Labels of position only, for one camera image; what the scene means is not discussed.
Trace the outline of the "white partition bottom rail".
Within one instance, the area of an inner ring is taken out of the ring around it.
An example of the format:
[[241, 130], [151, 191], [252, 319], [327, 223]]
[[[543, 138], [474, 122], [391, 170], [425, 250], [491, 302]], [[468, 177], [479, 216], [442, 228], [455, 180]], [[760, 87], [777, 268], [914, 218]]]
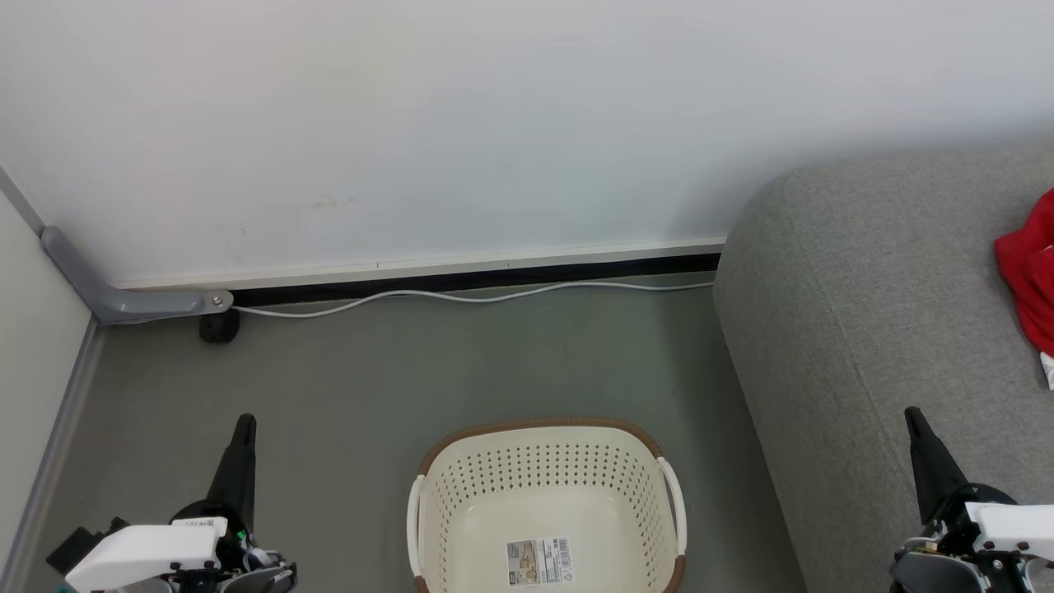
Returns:
[[177, 290], [234, 290], [339, 284], [418, 278], [452, 273], [493, 273], [512, 269], [562, 265], [592, 265], [656, 258], [721, 253], [725, 236], [707, 239], [652, 241], [651, 243], [575, 248], [532, 252], [491, 253], [463, 258], [380, 260], [362, 265], [287, 268], [248, 273], [219, 273], [196, 277], [158, 278], [117, 282], [132, 292], [177, 292]]

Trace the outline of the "small black caster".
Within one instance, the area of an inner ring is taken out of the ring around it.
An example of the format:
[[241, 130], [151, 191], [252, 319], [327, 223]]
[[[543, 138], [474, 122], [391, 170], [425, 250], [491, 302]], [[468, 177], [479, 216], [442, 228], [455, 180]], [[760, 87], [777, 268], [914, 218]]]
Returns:
[[199, 318], [198, 334], [204, 343], [230, 343], [240, 333], [240, 312], [229, 309], [222, 314], [203, 315]]

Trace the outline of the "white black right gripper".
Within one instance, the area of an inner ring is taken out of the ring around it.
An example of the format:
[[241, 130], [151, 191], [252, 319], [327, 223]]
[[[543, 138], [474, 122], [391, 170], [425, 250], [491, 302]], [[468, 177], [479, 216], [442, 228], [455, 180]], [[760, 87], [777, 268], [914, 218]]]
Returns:
[[970, 485], [919, 408], [906, 408], [907, 453], [926, 551], [968, 564], [1054, 564], [1054, 505], [1018, 505], [997, 488]]

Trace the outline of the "grey floor skirting strip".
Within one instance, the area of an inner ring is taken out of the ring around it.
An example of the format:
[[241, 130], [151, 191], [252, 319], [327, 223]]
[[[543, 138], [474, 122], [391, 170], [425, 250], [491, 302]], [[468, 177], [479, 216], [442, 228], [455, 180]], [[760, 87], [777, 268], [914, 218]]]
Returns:
[[30, 500], [24, 507], [3, 574], [0, 575], [0, 593], [21, 593], [21, 587], [30, 579], [36, 548], [48, 521], [48, 507], [55, 498], [69, 457], [69, 447], [75, 437], [98, 365], [101, 352], [99, 333], [98, 320], [90, 318], [82, 345], [69, 375], [63, 402], [50, 429], [48, 444], [31, 487]]

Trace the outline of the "cream perforated laundry basket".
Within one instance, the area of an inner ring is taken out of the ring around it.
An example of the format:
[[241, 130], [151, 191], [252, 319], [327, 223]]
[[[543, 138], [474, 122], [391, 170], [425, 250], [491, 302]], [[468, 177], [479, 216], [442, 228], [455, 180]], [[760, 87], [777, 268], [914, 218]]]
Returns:
[[[570, 540], [577, 582], [512, 588], [506, 543]], [[408, 496], [415, 593], [680, 593], [688, 509], [661, 447], [630, 422], [528, 419], [463, 429]]]

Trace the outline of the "paper label sticker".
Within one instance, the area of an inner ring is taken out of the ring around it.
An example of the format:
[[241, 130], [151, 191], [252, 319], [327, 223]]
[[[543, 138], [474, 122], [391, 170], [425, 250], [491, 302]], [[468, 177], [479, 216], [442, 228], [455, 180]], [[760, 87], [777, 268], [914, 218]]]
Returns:
[[575, 584], [570, 540], [551, 537], [506, 543], [506, 574], [512, 588]]

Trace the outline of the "grey fabric sofa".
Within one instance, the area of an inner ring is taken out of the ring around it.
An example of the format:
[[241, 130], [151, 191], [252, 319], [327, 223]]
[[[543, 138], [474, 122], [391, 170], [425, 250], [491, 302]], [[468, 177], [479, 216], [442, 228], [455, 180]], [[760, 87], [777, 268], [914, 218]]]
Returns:
[[746, 203], [714, 302], [809, 593], [886, 593], [920, 532], [903, 412], [968, 480], [1054, 505], [1054, 393], [996, 263], [1054, 140], [790, 171]]

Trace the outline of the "grey metal partition foot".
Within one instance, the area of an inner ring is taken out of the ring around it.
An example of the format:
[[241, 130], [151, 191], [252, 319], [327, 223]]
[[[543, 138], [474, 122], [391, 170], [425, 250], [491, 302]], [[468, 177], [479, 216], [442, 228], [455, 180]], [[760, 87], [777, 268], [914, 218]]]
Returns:
[[110, 285], [60, 229], [43, 228], [39, 240], [50, 260], [101, 325], [200, 318], [225, 327], [240, 319], [230, 292], [130, 292]]

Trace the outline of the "red garment with white print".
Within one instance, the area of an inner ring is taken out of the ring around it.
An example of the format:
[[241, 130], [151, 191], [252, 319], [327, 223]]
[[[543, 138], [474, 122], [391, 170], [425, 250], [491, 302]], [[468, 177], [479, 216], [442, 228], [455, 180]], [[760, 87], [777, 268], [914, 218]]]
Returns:
[[1054, 187], [1040, 196], [1023, 226], [995, 240], [995, 251], [1006, 282], [1054, 292]]

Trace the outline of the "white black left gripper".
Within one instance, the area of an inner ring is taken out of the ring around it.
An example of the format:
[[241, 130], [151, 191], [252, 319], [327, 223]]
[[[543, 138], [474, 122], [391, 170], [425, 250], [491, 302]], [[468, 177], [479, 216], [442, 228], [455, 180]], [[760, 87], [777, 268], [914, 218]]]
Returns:
[[208, 593], [240, 571], [252, 543], [256, 485], [253, 414], [241, 414], [206, 499], [168, 523], [132, 525], [116, 517], [105, 532], [76, 528], [45, 562], [76, 593], [116, 593], [151, 579], [201, 577]]

